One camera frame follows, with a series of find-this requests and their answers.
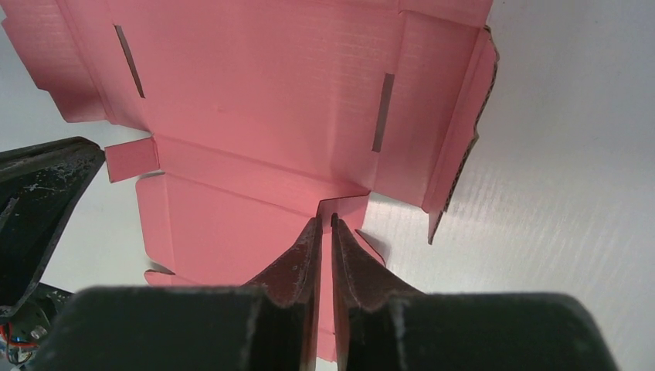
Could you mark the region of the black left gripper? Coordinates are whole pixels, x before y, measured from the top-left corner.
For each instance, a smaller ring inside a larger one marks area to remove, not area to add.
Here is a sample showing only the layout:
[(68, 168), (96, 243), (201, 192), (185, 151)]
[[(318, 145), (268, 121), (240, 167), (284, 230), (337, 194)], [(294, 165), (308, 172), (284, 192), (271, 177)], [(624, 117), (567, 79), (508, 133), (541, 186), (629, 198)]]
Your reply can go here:
[(73, 296), (39, 282), (105, 159), (82, 137), (1, 153), (1, 359), (11, 365), (34, 360)]

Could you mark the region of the pink cardboard box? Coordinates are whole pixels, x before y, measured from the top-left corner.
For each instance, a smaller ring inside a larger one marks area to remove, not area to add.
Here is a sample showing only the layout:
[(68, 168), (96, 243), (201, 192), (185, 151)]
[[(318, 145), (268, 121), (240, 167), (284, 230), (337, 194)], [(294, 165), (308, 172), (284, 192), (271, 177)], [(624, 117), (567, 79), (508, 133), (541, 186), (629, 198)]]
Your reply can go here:
[(149, 137), (136, 178), (154, 286), (237, 285), (320, 207), (371, 192), (435, 231), (494, 83), (489, 1), (3, 1), (2, 26), (68, 122)]

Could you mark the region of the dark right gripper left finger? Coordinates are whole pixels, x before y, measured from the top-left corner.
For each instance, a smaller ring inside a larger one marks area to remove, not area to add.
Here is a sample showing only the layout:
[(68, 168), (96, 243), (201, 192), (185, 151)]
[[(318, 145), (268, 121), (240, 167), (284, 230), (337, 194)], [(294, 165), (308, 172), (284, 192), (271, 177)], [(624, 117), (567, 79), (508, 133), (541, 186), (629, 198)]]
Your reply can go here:
[(294, 244), (247, 282), (263, 290), (249, 330), (249, 370), (314, 370), (323, 223), (309, 219)]

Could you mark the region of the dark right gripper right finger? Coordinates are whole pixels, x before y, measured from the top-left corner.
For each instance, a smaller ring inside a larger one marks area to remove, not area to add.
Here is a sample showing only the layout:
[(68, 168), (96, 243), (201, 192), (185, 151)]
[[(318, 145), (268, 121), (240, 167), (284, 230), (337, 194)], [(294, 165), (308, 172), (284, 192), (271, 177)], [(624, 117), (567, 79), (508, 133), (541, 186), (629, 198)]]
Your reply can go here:
[(356, 240), (347, 223), (331, 216), (334, 330), (339, 370), (401, 370), (391, 298), (422, 295)]

